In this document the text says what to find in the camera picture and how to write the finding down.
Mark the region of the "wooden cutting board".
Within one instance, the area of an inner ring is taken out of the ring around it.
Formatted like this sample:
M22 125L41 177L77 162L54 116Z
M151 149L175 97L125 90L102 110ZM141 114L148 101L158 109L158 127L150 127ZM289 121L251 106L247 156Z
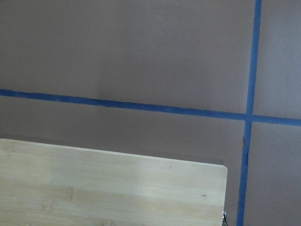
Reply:
M221 226L222 165L0 141L3 226Z

